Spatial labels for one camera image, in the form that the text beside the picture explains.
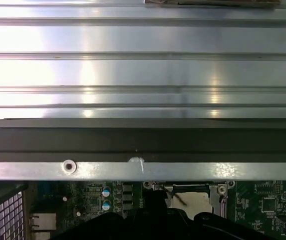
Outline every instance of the silver metal bar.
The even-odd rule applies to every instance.
[[[39,20],[49,18],[85,18],[85,19],[168,19],[171,20],[199,20],[203,21],[229,21],[229,20],[248,20],[248,21],[281,21],[286,20],[286,9],[259,10],[254,9],[208,9],[208,8],[161,8],[143,6],[110,6],[98,7],[89,6],[67,6],[64,4],[59,8],[36,7],[36,6],[0,6],[0,18],[25,18],[25,20]]]
[[[103,117],[286,118],[286,0],[0,0],[0,119]]]
[[[286,163],[115,163],[79,162],[67,173],[62,162],[0,162],[0,180],[69,181],[255,181],[286,180]]]
[[[0,59],[0,87],[286,87],[286,60],[19,60]]]
[[[0,107],[0,119],[37,118],[200,118],[286,119],[283,107]]]
[[[286,28],[0,25],[0,52],[241,53],[244,46],[248,53],[286,54]]]

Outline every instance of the metal screw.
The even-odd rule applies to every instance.
[[[63,162],[63,170],[68,174],[73,174],[77,170],[77,164],[73,160],[65,160]]]
[[[228,189],[232,189],[236,185],[235,181],[228,182]]]
[[[221,193],[221,194],[224,194],[226,192],[225,187],[224,186],[218,187],[218,192]]]

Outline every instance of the green circuit board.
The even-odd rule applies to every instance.
[[[108,188],[109,196],[102,192]],[[53,185],[55,195],[70,193],[73,197],[57,211],[59,233],[93,217],[112,211],[123,215],[125,210],[143,207],[140,182],[59,182]],[[75,206],[83,206],[81,216]],[[286,233],[277,221],[286,216],[286,181],[238,181],[228,191],[228,219],[280,240]]]
[[[228,193],[230,220],[286,240],[279,216],[286,216],[286,181],[239,181]]]

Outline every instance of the screw hole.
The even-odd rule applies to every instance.
[[[71,170],[73,168],[73,166],[72,166],[72,164],[68,163],[68,164],[65,165],[65,168],[67,170]]]

